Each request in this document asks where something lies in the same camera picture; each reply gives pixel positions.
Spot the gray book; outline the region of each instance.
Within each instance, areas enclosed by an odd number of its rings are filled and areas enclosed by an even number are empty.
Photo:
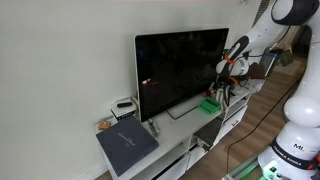
[[[117,176],[159,146],[133,116],[124,118],[96,136]]]

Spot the small white box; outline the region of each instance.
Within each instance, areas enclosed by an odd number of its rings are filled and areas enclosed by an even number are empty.
[[[128,107],[122,107],[122,108],[117,107],[118,104],[127,103],[127,102],[131,102],[132,105]],[[133,115],[136,110],[137,110],[137,105],[134,102],[132,102],[131,98],[120,100],[111,104],[111,112],[117,120],[121,120],[127,116]]]

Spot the black cable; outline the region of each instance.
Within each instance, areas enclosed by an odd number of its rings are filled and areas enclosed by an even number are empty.
[[[287,28],[287,31],[286,31],[286,32],[284,33],[284,35],[277,41],[277,43],[280,43],[280,42],[284,39],[284,37],[286,37],[286,35],[288,34],[290,28],[291,28],[291,26],[289,26],[289,27]]]
[[[233,67],[234,67],[234,65],[232,64],[232,66],[231,66],[231,69],[230,69],[230,71],[229,71],[229,75],[228,75],[228,77],[230,77],[230,75],[231,75],[231,72],[232,72],[232,70],[233,70]],[[226,105],[229,107],[229,103],[230,103],[230,95],[227,97],[227,92],[226,92],[226,86],[228,85],[228,78],[226,79],[226,81],[224,82],[225,84],[223,85],[224,87],[223,87],[223,101],[226,103]]]
[[[230,154],[230,149],[233,145],[237,144],[238,142],[246,139],[248,136],[250,136],[258,127],[259,125],[268,117],[268,115],[274,110],[274,108],[276,108],[276,106],[282,101],[282,99],[300,82],[300,79],[302,78],[302,76],[290,87],[290,89],[288,91],[286,91],[286,93],[284,93],[282,95],[282,97],[277,101],[277,103],[271,108],[271,110],[259,121],[259,123],[256,125],[256,127],[246,136],[244,136],[243,138],[239,139],[238,141],[230,144],[229,148],[228,148],[228,152],[227,152],[227,174],[229,172],[229,154]]]
[[[246,57],[262,57],[263,55],[265,55],[266,53],[260,54],[260,55],[254,55],[254,56],[240,56],[238,57],[236,60],[240,59],[240,58],[246,58]]]
[[[246,82],[244,83],[244,85],[242,85],[242,84],[239,82],[239,86],[240,86],[240,87],[245,87],[245,86],[247,85],[248,81],[249,81],[249,78],[246,79]]]

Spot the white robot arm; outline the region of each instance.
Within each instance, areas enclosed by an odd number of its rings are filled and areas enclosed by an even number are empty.
[[[290,121],[258,156],[258,161],[268,180],[319,180],[319,0],[276,0],[257,24],[232,46],[216,71],[221,77],[246,74],[250,64],[237,57],[242,52],[270,46],[291,25],[308,25],[312,29],[307,69],[297,91],[285,104],[284,111]]]

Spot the drawer handle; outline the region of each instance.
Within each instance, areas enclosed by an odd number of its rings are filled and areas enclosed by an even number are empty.
[[[239,120],[236,120],[236,122],[232,123],[232,126],[235,126],[239,123]]]

